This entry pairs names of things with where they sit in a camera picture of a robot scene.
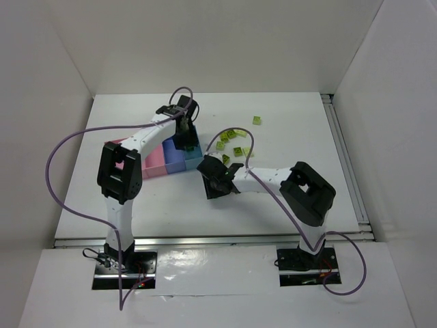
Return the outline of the aluminium rail right side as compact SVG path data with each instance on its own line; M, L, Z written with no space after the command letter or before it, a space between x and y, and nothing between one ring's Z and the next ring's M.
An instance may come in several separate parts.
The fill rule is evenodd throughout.
M330 126L331 133L333 135L334 143L339 155L339 160L343 170L343 174L346 179L346 184L348 187L349 194L351 196L352 205L359 225L369 225L369 218L367 211L362 199L360 189L354 174L352 167L352 162L348 153L346 146L346 141L344 139L337 114L335 112L335 107L333 105L333 95L332 94L320 94L322 99L322 104L326 112L328 119L328 124Z

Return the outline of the pink container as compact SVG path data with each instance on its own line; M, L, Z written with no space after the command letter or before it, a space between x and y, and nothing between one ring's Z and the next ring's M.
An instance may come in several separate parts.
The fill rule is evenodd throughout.
M142 162L142 179L167 175L163 145L158 145Z

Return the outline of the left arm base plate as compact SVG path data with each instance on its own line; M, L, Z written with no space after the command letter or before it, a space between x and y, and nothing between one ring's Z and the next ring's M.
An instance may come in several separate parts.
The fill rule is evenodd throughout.
M118 262L103 252L85 248L83 256L96 261L92 290L117 290ZM147 290L156 287L157 251L138 251L132 254L128 264L122 265L122 289L130 290L135 284L137 289Z

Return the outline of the light blue container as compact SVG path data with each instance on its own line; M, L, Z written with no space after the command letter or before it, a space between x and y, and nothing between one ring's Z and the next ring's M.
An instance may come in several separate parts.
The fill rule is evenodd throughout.
M197 143L194 146L193 151L184 151L184 162L186 166L186 171L196 170L197 166L203 160L203 152L201 149L201 144L199 142L199 136L197 134L197 130L195 130Z

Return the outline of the pale lime lego brick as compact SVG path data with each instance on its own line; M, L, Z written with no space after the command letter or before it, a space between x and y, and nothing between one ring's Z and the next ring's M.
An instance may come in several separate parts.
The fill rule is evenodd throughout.
M248 157L254 157L254 152L251 150L250 147L245 147L242 149L243 155L248 158Z

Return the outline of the pale lime sloped lego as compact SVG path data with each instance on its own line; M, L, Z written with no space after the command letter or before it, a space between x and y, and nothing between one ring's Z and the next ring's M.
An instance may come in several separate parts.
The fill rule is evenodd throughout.
M224 141L218 141L216 143L216 150L223 151L225 149L225 142Z

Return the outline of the lime lego brick left edge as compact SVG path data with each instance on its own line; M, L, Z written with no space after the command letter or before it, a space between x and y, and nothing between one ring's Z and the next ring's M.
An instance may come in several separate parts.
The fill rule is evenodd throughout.
M220 140L221 140L222 142L225 142L225 143L227 143L227 142L229 141L229 138L228 138L226 132L220 134Z

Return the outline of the lime square lego hollow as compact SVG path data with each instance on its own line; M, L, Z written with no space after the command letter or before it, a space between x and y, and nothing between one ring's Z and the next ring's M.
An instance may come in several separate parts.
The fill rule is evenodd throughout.
M234 156L235 156L235 157L242 156L242 155L243 155L243 153L242 153L242 148L241 148L241 147L235 147L235 148L233 148L233 153L234 153Z

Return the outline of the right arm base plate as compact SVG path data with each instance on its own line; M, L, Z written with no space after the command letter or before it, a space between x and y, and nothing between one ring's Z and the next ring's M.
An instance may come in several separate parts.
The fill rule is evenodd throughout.
M325 247L312 256L299 248L277 249L274 265L279 270L280 287L341 284L337 254L333 247Z

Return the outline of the lone pale lime lego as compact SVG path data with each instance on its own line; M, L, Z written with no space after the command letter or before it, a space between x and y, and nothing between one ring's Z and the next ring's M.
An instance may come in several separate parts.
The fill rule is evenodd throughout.
M254 116L253 125L261 125L261 124L262 124L262 119L259 116Z

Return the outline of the lime sloped lego brick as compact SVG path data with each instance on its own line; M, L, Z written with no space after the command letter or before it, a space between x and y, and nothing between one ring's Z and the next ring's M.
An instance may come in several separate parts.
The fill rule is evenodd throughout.
M237 134L237 136L239 137L246 137L247 136L247 132L244 130L240 130L240 129L235 129L235 134Z

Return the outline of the aluminium rail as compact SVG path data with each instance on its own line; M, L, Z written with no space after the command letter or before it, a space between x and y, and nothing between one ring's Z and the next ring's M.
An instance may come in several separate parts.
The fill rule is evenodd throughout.
M136 247L159 246L198 246L198 245L252 245L252 244L279 244L297 243L300 237L297 234L283 235L254 235L254 236L205 236L205 237L162 237L162 238L137 238ZM55 249L102 247L104 239L56 239Z
M334 143L339 155L339 160L343 170L343 174L346 179L346 184L348 187L349 194L351 196L352 205L359 225L369 225L369 218L367 211L362 199L360 189L354 174L352 167L352 162L348 153L346 146L346 141L344 139L337 114L335 112L335 107L333 105L333 95L332 94L320 94L322 99L322 104L326 112L328 119L328 124L330 126L331 133L333 135Z

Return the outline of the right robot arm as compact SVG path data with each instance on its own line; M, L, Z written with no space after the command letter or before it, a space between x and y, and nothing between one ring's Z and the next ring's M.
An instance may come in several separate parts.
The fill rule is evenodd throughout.
M197 166L209 200L239 193L267 193L272 196L300 235L290 255L278 259L278 267L308 271L319 265L326 240L326 217L336 191L308 163L298 161L291 168L268 169L233 163L229 167L215 156L205 155Z

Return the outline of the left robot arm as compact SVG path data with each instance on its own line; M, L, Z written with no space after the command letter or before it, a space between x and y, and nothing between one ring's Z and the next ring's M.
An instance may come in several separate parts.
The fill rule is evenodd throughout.
M147 156L166 141L176 151L192 151L199 145L192 116L198 103L181 96L176 104L156 110L150 125L119 143L105 143L100 157L97 183L105 197L108 222L112 225L104 253L128 268L135 251L132 206L142 184L142 165Z

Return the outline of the lime lego brick upside down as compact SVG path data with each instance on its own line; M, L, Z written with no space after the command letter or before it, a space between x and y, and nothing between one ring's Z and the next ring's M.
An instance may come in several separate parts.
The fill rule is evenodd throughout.
M236 132L235 132L234 129L228 129L228 130L226 131L226 135L227 135L227 137L228 137L229 139L233 139L233 138L236 137Z

